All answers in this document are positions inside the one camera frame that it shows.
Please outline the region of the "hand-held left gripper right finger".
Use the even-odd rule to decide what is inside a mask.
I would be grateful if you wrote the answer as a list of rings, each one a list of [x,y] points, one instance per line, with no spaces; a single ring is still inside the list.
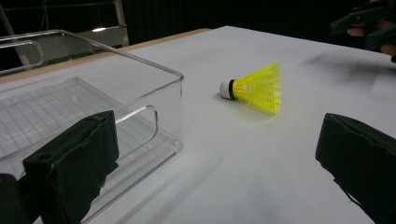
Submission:
[[[396,138],[342,115],[325,115],[316,160],[375,224],[396,224]]]

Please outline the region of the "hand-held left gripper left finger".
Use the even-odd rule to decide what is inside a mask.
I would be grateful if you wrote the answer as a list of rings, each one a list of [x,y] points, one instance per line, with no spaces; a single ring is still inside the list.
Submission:
[[[100,112],[59,134],[22,161],[38,189],[44,224],[80,224],[99,196],[106,177],[118,168],[114,112]]]

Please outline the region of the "clear plastic storage box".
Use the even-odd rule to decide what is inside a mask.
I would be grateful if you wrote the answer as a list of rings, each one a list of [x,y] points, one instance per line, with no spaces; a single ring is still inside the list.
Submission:
[[[62,30],[0,37],[0,173],[24,176],[22,161],[73,124],[111,110],[120,155],[82,224],[182,148],[183,76]]]

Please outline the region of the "yellow shuttlecock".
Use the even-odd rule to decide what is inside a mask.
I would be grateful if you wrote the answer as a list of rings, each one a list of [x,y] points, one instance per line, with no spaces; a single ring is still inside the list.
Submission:
[[[246,77],[224,80],[220,95],[229,100],[240,100],[268,115],[275,115],[281,105],[282,77],[279,63],[273,63]]]

